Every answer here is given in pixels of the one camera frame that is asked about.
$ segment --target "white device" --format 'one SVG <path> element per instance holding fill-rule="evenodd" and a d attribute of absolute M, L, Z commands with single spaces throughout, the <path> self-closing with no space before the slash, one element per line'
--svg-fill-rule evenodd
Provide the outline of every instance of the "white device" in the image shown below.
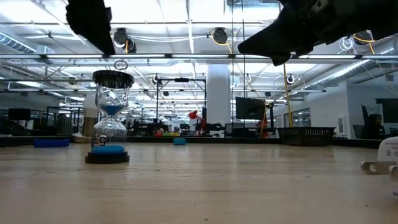
<path fill-rule="evenodd" d="M 388 138 L 379 146 L 377 161 L 364 161 L 361 170 L 368 175 L 389 175 L 392 191 L 398 196 L 398 137 Z"/>

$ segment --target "hourglass top cap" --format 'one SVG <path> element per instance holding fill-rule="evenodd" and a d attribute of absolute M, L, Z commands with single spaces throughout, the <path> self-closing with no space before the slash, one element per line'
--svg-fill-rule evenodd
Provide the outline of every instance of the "hourglass top cap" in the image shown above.
<path fill-rule="evenodd" d="M 134 84 L 134 77 L 119 71 L 99 70 L 93 73 L 93 80 L 96 84 L 108 88 L 126 88 Z"/>

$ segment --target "television screen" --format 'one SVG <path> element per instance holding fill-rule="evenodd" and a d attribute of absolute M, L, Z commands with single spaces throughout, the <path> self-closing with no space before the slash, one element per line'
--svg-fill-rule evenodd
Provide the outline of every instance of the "television screen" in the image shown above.
<path fill-rule="evenodd" d="M 264 102 L 258 99 L 236 97 L 236 119 L 264 118 Z"/>
<path fill-rule="evenodd" d="M 398 123 L 398 100 L 383 100 L 383 118 L 385 123 Z"/>

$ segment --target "desk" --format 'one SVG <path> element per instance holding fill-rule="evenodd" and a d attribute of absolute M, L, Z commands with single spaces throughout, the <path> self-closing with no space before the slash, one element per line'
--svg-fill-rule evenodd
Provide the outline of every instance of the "desk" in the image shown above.
<path fill-rule="evenodd" d="M 359 164 L 377 151 L 126 144 L 129 164 L 84 163 L 88 144 L 0 150 L 0 223 L 396 223 L 398 201 Z"/>

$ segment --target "white pillar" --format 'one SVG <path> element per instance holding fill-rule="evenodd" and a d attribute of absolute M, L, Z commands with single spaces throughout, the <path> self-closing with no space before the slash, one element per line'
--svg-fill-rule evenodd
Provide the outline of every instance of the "white pillar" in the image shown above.
<path fill-rule="evenodd" d="M 207 123 L 231 122 L 231 87 L 228 65 L 209 65 L 206 78 Z"/>

